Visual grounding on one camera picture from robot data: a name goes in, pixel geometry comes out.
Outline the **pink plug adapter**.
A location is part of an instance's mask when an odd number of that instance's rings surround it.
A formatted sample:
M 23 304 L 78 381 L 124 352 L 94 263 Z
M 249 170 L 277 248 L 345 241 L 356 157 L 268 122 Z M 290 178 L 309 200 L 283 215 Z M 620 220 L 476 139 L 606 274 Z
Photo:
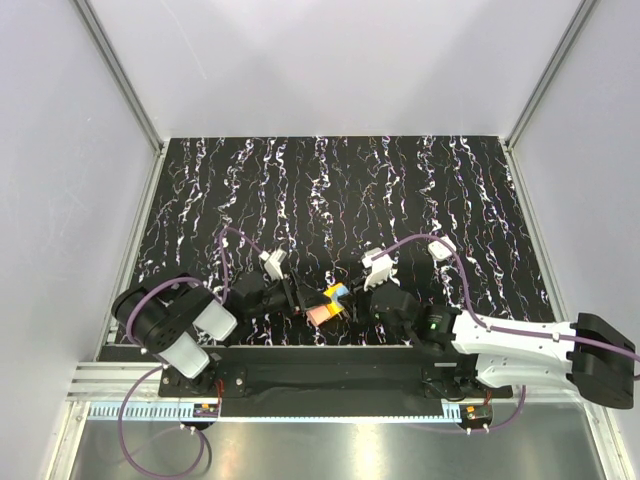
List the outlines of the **pink plug adapter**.
M 315 327 L 319 327 L 321 324 L 327 322 L 332 316 L 333 314 L 328 305 L 314 307 L 306 312 L 307 319 Z

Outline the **light blue plug adapter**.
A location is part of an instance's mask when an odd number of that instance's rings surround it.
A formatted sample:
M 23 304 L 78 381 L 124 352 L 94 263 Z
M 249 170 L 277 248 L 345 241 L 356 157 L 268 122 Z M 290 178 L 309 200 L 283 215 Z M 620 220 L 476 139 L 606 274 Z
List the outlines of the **light blue plug adapter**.
M 343 283 L 336 283 L 327 290 L 327 293 L 330 297 L 340 297 L 348 294 L 349 290 Z

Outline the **yellow socket block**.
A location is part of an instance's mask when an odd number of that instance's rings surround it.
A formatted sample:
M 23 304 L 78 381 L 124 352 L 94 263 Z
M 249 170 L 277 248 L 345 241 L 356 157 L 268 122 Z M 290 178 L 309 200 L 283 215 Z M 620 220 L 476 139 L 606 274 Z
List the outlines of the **yellow socket block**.
M 327 290 L 324 292 L 324 295 L 326 295 L 329 299 L 330 299 L 330 303 L 327 304 L 333 314 L 332 318 L 335 317 L 336 315 L 340 314 L 343 310 L 344 310 L 344 306 L 340 303 L 340 297 L 330 297 L 327 293 Z

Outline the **white plug adapter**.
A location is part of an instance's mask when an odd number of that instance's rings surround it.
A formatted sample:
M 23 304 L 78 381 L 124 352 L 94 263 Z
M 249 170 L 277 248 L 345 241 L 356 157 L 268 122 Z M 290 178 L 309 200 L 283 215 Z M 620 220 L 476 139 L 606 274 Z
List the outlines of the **white plug adapter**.
M 451 258 L 457 249 L 448 236 L 443 236 L 431 241 L 428 251 L 434 260 L 440 262 Z

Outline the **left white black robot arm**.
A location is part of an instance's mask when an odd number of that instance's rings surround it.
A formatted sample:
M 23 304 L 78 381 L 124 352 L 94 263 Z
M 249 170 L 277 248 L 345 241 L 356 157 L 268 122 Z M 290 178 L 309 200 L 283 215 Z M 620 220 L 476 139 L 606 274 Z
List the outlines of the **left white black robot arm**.
M 241 274 L 221 301 L 196 278 L 171 270 L 121 293 L 111 314 L 131 343 L 173 368 L 190 393 L 203 396 L 215 386 L 218 361 L 198 345 L 193 330 L 224 342 L 248 320 L 304 314 L 330 302 L 294 274 L 267 282 L 257 271 Z

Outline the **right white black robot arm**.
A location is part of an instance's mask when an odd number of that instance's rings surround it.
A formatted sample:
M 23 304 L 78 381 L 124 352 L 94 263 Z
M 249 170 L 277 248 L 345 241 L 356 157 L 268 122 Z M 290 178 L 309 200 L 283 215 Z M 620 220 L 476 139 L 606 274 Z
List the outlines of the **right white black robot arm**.
M 422 304 L 391 281 L 358 285 L 339 301 L 355 319 L 380 323 L 421 353 L 455 363 L 453 380 L 463 395 L 534 385 L 574 391 L 608 408 L 634 405 L 635 345 L 598 315 L 521 323 Z

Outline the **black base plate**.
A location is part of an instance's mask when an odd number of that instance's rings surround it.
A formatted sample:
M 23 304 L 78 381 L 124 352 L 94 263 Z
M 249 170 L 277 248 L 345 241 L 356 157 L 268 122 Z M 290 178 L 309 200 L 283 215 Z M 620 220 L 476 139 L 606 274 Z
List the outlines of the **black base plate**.
M 363 420 L 457 423 L 463 401 L 514 398 L 471 377 L 471 360 L 409 347 L 210 348 L 200 380 L 170 367 L 153 381 L 164 399 L 221 402 L 231 421 Z

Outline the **left aluminium frame post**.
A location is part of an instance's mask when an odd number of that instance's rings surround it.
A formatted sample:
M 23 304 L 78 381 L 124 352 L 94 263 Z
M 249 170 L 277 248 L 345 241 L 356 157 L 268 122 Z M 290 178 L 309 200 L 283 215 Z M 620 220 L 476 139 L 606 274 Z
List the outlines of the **left aluminium frame post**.
M 158 155 L 164 145 L 164 140 L 157 132 L 153 122 L 146 112 L 135 88 L 129 79 L 115 47 L 102 25 L 92 3 L 87 0 L 71 0 L 81 22 L 93 41 L 99 56 L 114 80 L 121 96 L 127 104 L 147 143 L 155 155 Z

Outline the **aluminium frame post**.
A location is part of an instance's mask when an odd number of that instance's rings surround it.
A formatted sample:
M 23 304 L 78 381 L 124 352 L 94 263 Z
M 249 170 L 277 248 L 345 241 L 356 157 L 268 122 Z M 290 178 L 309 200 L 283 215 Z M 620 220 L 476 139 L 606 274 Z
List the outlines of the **aluminium frame post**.
M 164 145 L 164 140 L 157 132 L 153 122 L 146 112 L 135 88 L 129 79 L 115 47 L 102 25 L 92 3 L 87 0 L 71 0 L 81 22 L 93 41 L 99 56 L 114 80 L 121 96 L 127 104 L 147 143 L 155 155 L 158 155 Z
M 504 138 L 504 145 L 508 151 L 513 150 L 521 139 L 599 4 L 598 0 L 581 0 L 579 2 L 514 126 Z

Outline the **right aluminium frame post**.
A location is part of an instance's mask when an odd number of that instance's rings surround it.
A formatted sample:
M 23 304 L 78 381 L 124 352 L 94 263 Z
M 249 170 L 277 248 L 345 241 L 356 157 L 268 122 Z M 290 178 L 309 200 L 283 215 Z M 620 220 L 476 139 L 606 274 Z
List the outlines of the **right aluminium frame post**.
M 599 4 L 598 0 L 581 0 L 579 2 L 514 126 L 504 138 L 504 145 L 508 151 L 513 150 L 521 139 Z

